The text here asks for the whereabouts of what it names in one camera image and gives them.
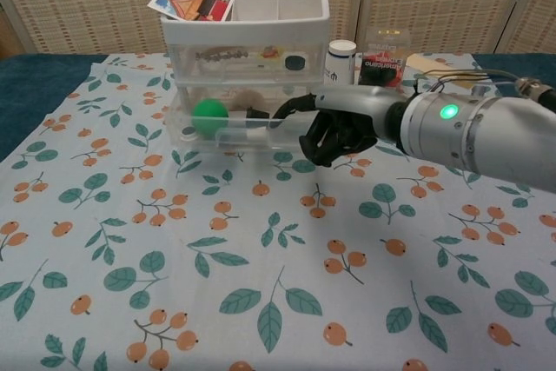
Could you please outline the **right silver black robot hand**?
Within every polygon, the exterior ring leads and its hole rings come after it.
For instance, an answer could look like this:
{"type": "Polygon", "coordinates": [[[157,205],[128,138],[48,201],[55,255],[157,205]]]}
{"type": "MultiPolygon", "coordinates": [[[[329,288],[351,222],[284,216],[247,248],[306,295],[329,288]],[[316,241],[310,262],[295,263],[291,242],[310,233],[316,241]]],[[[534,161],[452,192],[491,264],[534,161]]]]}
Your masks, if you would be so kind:
{"type": "Polygon", "coordinates": [[[299,144],[306,159],[329,168],[339,157],[362,152],[379,140],[400,147],[400,126],[408,104],[394,89],[322,85],[286,101],[269,127],[277,128],[296,112],[314,111],[316,116],[307,133],[299,137],[299,144]]]}

